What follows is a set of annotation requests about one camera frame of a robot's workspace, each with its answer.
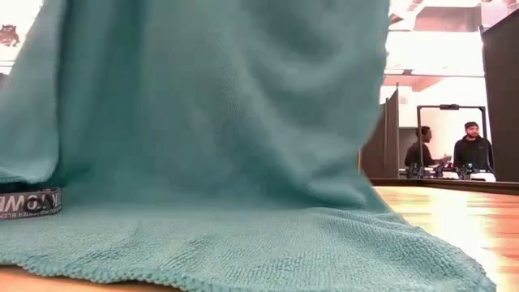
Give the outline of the person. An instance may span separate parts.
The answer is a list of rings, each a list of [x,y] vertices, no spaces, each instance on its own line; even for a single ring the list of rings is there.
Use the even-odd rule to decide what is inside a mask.
[[[491,143],[479,134],[476,122],[465,124],[465,135],[454,146],[453,164],[458,168],[472,165],[476,170],[493,169]]]
[[[431,128],[428,126],[421,126],[416,129],[417,140],[407,149],[404,164],[406,167],[412,165],[423,165],[424,167],[431,167],[433,165],[441,165],[449,162],[452,157],[445,155],[441,158],[433,158],[427,146],[431,142],[432,134]]]

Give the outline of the red animal wall sticker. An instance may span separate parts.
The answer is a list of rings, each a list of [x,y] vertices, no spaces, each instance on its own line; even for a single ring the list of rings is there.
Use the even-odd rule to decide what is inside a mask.
[[[0,45],[16,47],[19,44],[17,27],[12,24],[3,24],[0,28]]]

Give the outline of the background white table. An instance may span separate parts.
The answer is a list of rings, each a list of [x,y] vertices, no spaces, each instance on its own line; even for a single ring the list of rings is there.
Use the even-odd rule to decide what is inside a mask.
[[[433,169],[426,169],[425,174],[423,175],[425,178],[430,179],[450,179],[450,180],[473,180],[480,182],[490,182],[495,183],[495,176],[491,173],[482,172],[475,174],[462,174],[461,176],[458,173],[452,171],[444,171],[439,177],[436,176],[436,173]]]

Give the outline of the large black partition panel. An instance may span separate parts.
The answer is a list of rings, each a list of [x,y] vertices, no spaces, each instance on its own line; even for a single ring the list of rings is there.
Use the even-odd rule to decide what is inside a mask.
[[[496,179],[519,183],[519,9],[482,33]]]

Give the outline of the black aluminium table frame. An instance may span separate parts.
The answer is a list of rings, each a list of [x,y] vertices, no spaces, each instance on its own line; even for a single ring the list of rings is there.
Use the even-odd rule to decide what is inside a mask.
[[[480,182],[451,179],[370,178],[375,187],[428,187],[455,191],[519,195],[519,182]]]

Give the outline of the teal terry towel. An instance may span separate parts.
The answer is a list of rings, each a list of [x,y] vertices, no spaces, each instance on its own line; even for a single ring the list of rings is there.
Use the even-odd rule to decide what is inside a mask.
[[[358,170],[389,0],[45,0],[0,90],[0,264],[186,292],[495,292]]]

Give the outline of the black background rig frame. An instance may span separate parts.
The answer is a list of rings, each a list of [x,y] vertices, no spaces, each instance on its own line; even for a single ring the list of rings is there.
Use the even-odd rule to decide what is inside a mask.
[[[460,110],[460,109],[477,109],[482,115],[483,138],[487,138],[487,114],[485,106],[476,105],[457,105],[457,104],[442,104],[442,105],[418,105],[417,106],[417,129],[418,129],[418,150],[420,154],[420,168],[425,169],[422,153],[422,124],[421,124],[421,110],[422,109],[439,109],[439,110]]]

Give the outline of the narrow black partition panel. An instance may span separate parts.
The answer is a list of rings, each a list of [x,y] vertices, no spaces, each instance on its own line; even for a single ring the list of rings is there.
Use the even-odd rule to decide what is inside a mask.
[[[380,105],[371,138],[360,152],[360,166],[369,179],[399,178],[399,88]]]

